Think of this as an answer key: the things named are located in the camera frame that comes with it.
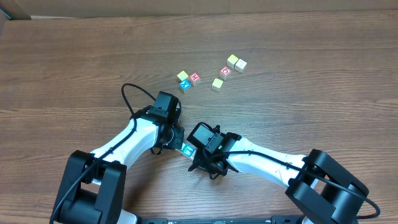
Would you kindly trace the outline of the blue letter wooden block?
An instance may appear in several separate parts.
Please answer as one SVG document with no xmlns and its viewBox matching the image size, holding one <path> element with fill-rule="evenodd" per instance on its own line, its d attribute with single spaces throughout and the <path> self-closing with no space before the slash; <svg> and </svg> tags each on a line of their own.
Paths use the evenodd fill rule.
<svg viewBox="0 0 398 224">
<path fill-rule="evenodd" d="M 187 158 L 193 160 L 195 157 L 195 154 L 196 154 L 196 150 L 193 147 L 186 144 L 186 147 L 185 147 L 184 151 L 182 152 L 182 154 L 184 156 L 186 156 Z"/>
</svg>

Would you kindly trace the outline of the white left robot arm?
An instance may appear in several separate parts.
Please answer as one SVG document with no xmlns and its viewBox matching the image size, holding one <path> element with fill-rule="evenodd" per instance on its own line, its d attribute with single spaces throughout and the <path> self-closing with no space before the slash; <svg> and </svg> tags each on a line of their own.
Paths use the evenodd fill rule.
<svg viewBox="0 0 398 224">
<path fill-rule="evenodd" d="M 179 106 L 147 106 L 133 113 L 125 129 L 104 146 L 73 152 L 50 222 L 139 223 L 137 215 L 122 208 L 127 171 L 148 150 L 182 146 L 180 113 Z"/>
</svg>

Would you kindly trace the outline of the green letter wooden block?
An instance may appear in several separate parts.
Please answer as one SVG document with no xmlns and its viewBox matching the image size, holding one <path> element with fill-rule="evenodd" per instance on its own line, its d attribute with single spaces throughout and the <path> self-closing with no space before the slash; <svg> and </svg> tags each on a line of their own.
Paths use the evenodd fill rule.
<svg viewBox="0 0 398 224">
<path fill-rule="evenodd" d="M 185 149 L 185 147 L 186 147 L 186 144 L 185 144 L 185 143 L 182 143 L 182 146 L 181 146 L 181 148 L 180 148 L 180 151 L 183 152 L 184 149 Z"/>
</svg>

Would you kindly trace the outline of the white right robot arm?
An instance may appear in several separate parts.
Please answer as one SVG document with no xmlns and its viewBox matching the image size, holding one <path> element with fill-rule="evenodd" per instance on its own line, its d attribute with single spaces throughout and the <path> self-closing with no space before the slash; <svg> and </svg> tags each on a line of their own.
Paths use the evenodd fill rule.
<svg viewBox="0 0 398 224">
<path fill-rule="evenodd" d="M 285 194 L 304 214 L 303 223 L 354 223 L 367 202 L 376 218 L 381 210 L 368 199 L 368 188 L 327 153 L 314 149 L 309 155 L 284 154 L 258 146 L 235 133 L 209 130 L 191 133 L 188 142 L 197 148 L 191 169 L 207 169 L 212 178 L 228 170 L 261 176 L 286 189 Z"/>
</svg>

